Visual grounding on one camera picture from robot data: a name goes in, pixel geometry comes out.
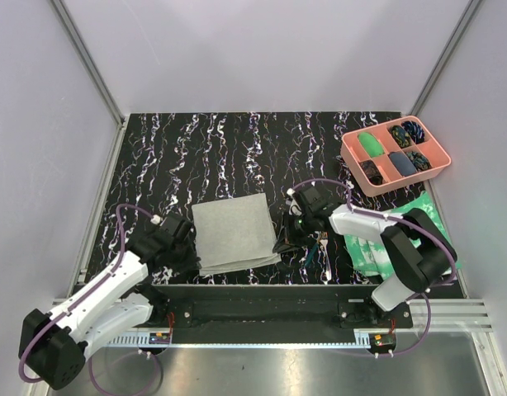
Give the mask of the grey cloth napkin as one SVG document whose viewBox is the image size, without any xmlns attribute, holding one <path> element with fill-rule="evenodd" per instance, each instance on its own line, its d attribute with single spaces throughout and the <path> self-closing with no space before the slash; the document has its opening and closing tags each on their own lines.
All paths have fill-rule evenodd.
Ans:
<svg viewBox="0 0 507 396">
<path fill-rule="evenodd" d="M 264 193 L 192 207 L 201 276 L 267 266 L 281 261 Z"/>
</svg>

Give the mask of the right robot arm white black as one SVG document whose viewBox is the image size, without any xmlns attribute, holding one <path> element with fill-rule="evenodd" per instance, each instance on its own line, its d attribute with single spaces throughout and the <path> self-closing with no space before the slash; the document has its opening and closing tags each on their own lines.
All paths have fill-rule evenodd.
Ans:
<svg viewBox="0 0 507 396">
<path fill-rule="evenodd" d="M 289 209 L 273 252 L 304 248 L 315 233 L 352 235 L 385 248 L 393 273 L 364 306 L 364 317 L 374 327 L 386 325 L 399 304 L 432 288 L 445 272 L 457 272 L 454 248 L 422 209 L 404 214 L 367 210 L 329 200 L 313 186 L 290 189 L 287 198 Z"/>
</svg>

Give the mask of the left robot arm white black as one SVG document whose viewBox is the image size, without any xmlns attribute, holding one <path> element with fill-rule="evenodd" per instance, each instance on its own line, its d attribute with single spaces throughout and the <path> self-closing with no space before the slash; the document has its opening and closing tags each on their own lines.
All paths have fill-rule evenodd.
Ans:
<svg viewBox="0 0 507 396">
<path fill-rule="evenodd" d="M 48 312 L 24 318 L 19 343 L 20 378 L 59 390 L 70 384 L 97 350 L 133 327 L 174 322 L 168 297 L 151 284 L 163 268 L 197 267 L 194 224 L 179 214 L 150 219 L 150 230 L 123 238 L 114 260 L 82 289 Z"/>
</svg>

